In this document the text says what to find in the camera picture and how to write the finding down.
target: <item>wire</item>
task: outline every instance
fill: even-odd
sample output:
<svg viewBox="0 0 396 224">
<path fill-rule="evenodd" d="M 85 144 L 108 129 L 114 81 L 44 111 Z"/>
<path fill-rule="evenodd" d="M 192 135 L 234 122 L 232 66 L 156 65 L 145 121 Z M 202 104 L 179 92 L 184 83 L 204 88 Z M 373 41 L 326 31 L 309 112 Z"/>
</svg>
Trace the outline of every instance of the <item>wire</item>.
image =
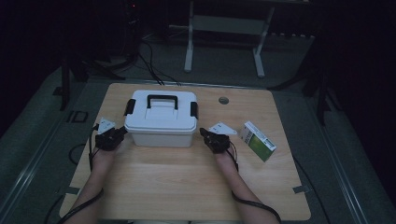
<svg viewBox="0 0 396 224">
<path fill-rule="evenodd" d="M 237 160 L 236 147 L 235 147 L 235 145 L 233 144 L 233 142 L 231 142 L 231 141 L 229 141 L 229 142 L 230 142 L 231 146 L 233 146 L 233 155 L 231 154 L 230 151 L 228 151 L 228 149 L 225 150 L 225 151 L 226 151 L 227 154 L 230 155 L 230 157 L 233 159 L 233 163 L 234 163 L 234 165 L 235 165 L 236 171 L 239 172 L 239 166 L 238 166 L 238 163 L 237 163 L 237 161 L 236 161 L 236 160 Z M 272 208 L 272 207 L 270 207 L 270 206 L 268 206 L 268 205 L 265 205 L 265 204 L 263 204 L 263 203 L 257 203 L 257 202 L 253 202 L 253 201 L 248 201 L 248 200 L 241 199 L 241 198 L 239 198 L 238 196 L 236 196 L 236 195 L 233 193 L 232 190 L 231 190 L 231 194 L 233 195 L 233 199 L 236 200 L 237 202 L 243 203 L 243 204 L 247 204 L 247 205 L 250 205 L 250 206 L 254 206 L 254 207 L 258 207 L 258 208 L 261 208 L 261 209 L 264 209 L 264 210 L 267 210 L 267 211 L 271 212 L 271 213 L 276 217 L 276 219 L 277 219 L 277 221 L 278 221 L 279 223 L 282 222 L 282 220 L 281 220 L 279 214 L 277 213 L 277 211 L 276 211 L 274 208 Z"/>
<path fill-rule="evenodd" d="M 322 202 L 322 200 L 320 199 L 320 197 L 318 196 L 317 190 L 315 189 L 314 185 L 312 184 L 311 179 L 309 178 L 309 176 L 308 176 L 308 174 L 306 173 L 306 171 L 305 171 L 305 169 L 303 168 L 303 166 L 302 166 L 302 165 L 297 161 L 297 159 L 294 157 L 294 155 L 291 155 L 291 156 L 293 157 L 293 159 L 294 159 L 294 161 L 297 163 L 297 165 L 301 168 L 301 170 L 303 171 L 303 173 L 304 173 L 306 179 L 307 179 L 308 182 L 309 182 L 309 185 L 311 185 L 312 190 L 315 192 L 315 195 L 317 195 L 317 198 L 318 198 L 320 207 L 322 208 L 322 211 L 323 211 L 323 213 L 324 213 L 324 216 L 326 217 L 327 223 L 330 224 L 331 222 L 330 222 L 329 216 L 327 215 L 326 210 L 324 209 L 323 202 Z"/>
<path fill-rule="evenodd" d="M 75 160 L 73 160 L 73 157 L 72 157 L 72 154 L 73 154 L 73 151 L 76 149 L 76 148 L 78 148 L 78 147 L 84 147 L 85 146 L 85 144 L 78 144 L 78 145 L 76 145 L 75 147 L 72 147 L 70 150 L 69 150 L 69 160 L 71 161 L 71 162 L 73 162 L 73 164 L 75 164 L 75 165 L 78 165 L 78 162 L 76 162 Z"/>
<path fill-rule="evenodd" d="M 142 37 L 142 40 L 148 40 L 148 37 L 155 35 L 155 33 L 151 33 Z"/>
<path fill-rule="evenodd" d="M 91 132 L 90 132 L 90 140 L 88 141 L 88 143 L 89 143 L 89 146 L 90 146 L 90 154 L 88 155 L 88 157 L 89 157 L 89 160 L 90 160 L 90 169 L 92 170 L 92 159 L 93 159 L 93 156 L 94 155 L 92 155 L 92 135 L 93 135 L 93 131 L 95 131 L 95 130 L 98 130 L 99 129 L 99 124 L 96 124 L 95 126 L 93 126 L 92 128 L 91 128 Z"/>
<path fill-rule="evenodd" d="M 45 223 L 45 224 L 49 223 L 50 214 L 52 213 L 52 211 L 53 211 L 53 209 L 55 208 L 56 204 L 58 204 L 58 202 L 59 202 L 63 197 L 64 197 L 63 195 L 59 196 L 58 199 L 55 201 L 55 203 L 52 204 L 52 206 L 50 207 L 50 209 L 49 209 L 49 211 L 48 211 L 48 213 L 47 213 L 47 215 L 46 215 L 46 218 L 45 218 L 45 220 L 44 220 L 44 223 Z"/>
<path fill-rule="evenodd" d="M 92 155 L 92 158 L 95 157 L 96 153 L 98 153 L 98 151 L 100 150 L 100 148 L 98 148 Z"/>
<path fill-rule="evenodd" d="M 64 217 L 62 217 L 61 220 L 59 220 L 58 224 L 65 223 L 67 219 L 69 219 L 70 217 L 75 215 L 77 212 L 81 211 L 82 209 L 88 207 L 89 205 L 91 205 L 94 202 L 96 202 L 97 200 L 99 200 L 103 196 L 104 193 L 105 193 L 105 191 L 103 189 L 101 189 L 101 191 L 95 197 L 89 199 L 85 203 L 82 203 L 78 207 L 75 207 L 70 212 L 68 212 L 66 215 L 64 215 Z"/>
<path fill-rule="evenodd" d="M 164 74 L 163 72 L 161 72 L 160 70 L 158 70 L 157 68 L 154 67 L 154 65 L 152 64 L 152 57 L 153 57 L 153 50 L 152 50 L 152 47 L 151 47 L 151 45 L 150 45 L 148 42 L 146 42 L 146 41 L 144 41 L 144 40 L 142 40 L 142 43 L 145 44 L 145 45 L 147 45 L 148 48 L 149 48 L 149 51 L 150 51 L 149 63 L 143 58 L 143 56 L 142 56 L 140 53 L 139 53 L 139 57 L 140 57 L 140 58 L 143 60 L 143 62 L 145 63 L 145 65 L 146 65 L 146 67 L 148 68 L 148 71 L 150 72 L 151 76 L 152 76 L 155 80 L 157 80 L 157 82 L 159 82 L 160 85 L 164 85 L 164 84 L 163 84 L 163 81 L 155 74 L 155 71 L 154 71 L 154 70 L 156 70 L 156 71 L 159 72 L 161 75 L 163 75 L 163 76 L 165 76 L 165 77 L 169 77 L 170 79 L 172 79 L 174 82 L 176 82 L 176 84 L 177 84 L 178 86 L 181 86 L 181 84 L 180 84 L 177 80 L 175 80 L 174 78 L 172 78 L 172 77 L 170 77 L 170 76 Z"/>
<path fill-rule="evenodd" d="M 134 61 L 136 60 L 136 55 L 128 55 L 125 56 L 125 62 L 122 63 L 117 63 L 117 64 L 113 64 L 110 66 L 107 66 L 106 68 L 112 71 L 121 69 L 121 68 L 125 68 L 127 66 L 129 66 L 130 64 L 134 63 Z"/>
<path fill-rule="evenodd" d="M 143 62 L 145 63 L 146 67 L 148 68 L 149 73 L 151 74 L 152 78 L 154 78 L 154 80 L 156 80 L 158 82 L 158 84 L 164 86 L 163 81 L 157 77 L 157 75 L 155 75 L 155 73 L 152 71 L 152 68 L 149 66 L 149 63 L 146 62 L 146 60 L 143 58 L 143 56 L 139 53 L 139 57 L 143 60 Z"/>
</svg>

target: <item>box lid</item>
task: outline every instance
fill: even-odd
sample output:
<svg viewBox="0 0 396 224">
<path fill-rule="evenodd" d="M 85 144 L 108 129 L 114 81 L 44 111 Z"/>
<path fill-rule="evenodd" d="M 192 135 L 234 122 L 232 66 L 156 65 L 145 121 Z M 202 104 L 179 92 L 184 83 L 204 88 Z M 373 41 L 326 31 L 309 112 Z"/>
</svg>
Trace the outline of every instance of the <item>box lid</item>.
<svg viewBox="0 0 396 224">
<path fill-rule="evenodd" d="M 189 91 L 135 91 L 128 103 L 130 133 L 193 133 L 198 119 L 196 96 Z"/>
</svg>

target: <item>round hole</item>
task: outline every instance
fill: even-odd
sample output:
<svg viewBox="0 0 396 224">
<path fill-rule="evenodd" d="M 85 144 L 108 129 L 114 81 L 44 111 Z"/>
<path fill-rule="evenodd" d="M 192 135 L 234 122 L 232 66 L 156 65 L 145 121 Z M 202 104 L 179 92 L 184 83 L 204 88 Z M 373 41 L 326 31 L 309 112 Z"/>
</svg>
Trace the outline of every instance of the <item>round hole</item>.
<svg viewBox="0 0 396 224">
<path fill-rule="evenodd" d="M 221 97 L 219 98 L 219 102 L 220 102 L 222 105 L 227 105 L 227 104 L 230 102 L 230 100 L 229 100 L 227 97 L 225 97 L 225 96 L 221 96 Z"/>
</svg>

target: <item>white plastic box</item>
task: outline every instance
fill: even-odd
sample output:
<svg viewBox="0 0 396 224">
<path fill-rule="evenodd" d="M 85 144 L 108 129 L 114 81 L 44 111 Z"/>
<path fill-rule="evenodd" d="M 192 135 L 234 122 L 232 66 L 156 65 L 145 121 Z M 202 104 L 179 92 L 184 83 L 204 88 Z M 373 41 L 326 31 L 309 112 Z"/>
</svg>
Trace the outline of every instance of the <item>white plastic box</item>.
<svg viewBox="0 0 396 224">
<path fill-rule="evenodd" d="M 125 129 L 142 147 L 190 147 L 198 104 L 189 91 L 135 91 L 125 110 Z"/>
</svg>

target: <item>gray floor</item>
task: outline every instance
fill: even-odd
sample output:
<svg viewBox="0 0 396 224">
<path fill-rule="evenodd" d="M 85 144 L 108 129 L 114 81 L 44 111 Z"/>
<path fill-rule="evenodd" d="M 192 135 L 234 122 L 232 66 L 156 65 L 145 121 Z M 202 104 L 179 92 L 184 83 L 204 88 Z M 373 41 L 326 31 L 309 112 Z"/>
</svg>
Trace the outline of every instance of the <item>gray floor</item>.
<svg viewBox="0 0 396 224">
<path fill-rule="evenodd" d="M 167 44 L 159 43 L 154 36 L 145 39 L 153 48 L 154 66 L 182 85 L 260 89 L 294 76 L 312 42 L 302 37 L 269 36 L 262 52 L 266 76 L 258 78 L 249 48 L 213 48 L 205 41 L 198 41 L 192 71 L 186 74 L 183 71 L 186 46 L 179 45 L 180 39 Z M 146 45 L 141 46 L 141 53 L 149 59 Z M 116 72 L 126 77 L 126 83 L 155 84 L 141 60 L 135 66 Z M 0 140 L 0 215 L 4 216 L 0 220 L 3 222 L 43 223 L 50 207 L 70 190 L 68 184 L 76 166 L 68 159 L 69 150 L 86 142 L 106 88 L 114 82 L 93 71 L 90 73 L 87 83 L 72 81 L 72 100 L 64 112 L 59 111 L 60 97 L 52 95 L 61 84 L 60 70 L 50 75 Z M 311 186 L 309 178 L 311 189 L 315 189 L 306 193 L 311 218 L 285 223 L 326 223 L 326 214 L 331 223 L 395 223 L 395 208 L 346 115 L 329 102 L 331 110 L 325 113 L 326 126 L 321 126 L 315 117 L 317 99 L 303 97 L 303 85 L 302 81 L 273 92 L 291 151 L 307 173 L 305 175 L 298 166 L 303 184 Z M 85 123 L 66 122 L 70 111 L 88 112 L 88 120 Z M 81 150 L 82 147 L 76 148 L 75 160 Z M 39 160 L 31 163 L 32 158 Z M 49 223 L 59 219 L 59 207 L 60 203 L 54 207 Z"/>
</svg>

